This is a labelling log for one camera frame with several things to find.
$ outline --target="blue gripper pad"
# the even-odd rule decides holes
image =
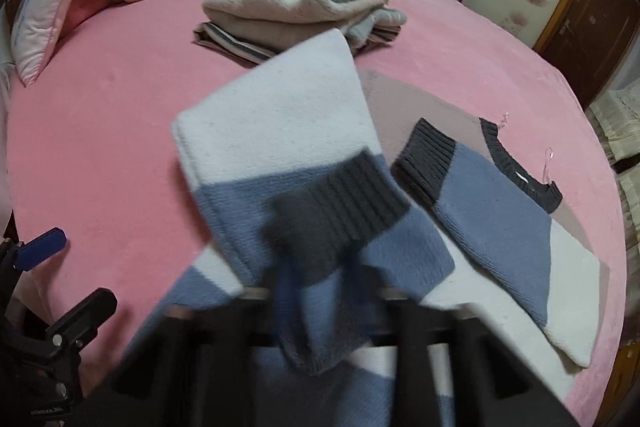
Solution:
[[[16,255],[14,266],[18,270],[28,272],[49,257],[57,254],[65,248],[65,245],[65,233],[57,227],[51,229],[21,247]]]

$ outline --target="brown wooden door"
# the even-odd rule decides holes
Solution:
[[[573,0],[542,53],[587,107],[607,84],[638,26],[636,0]]]

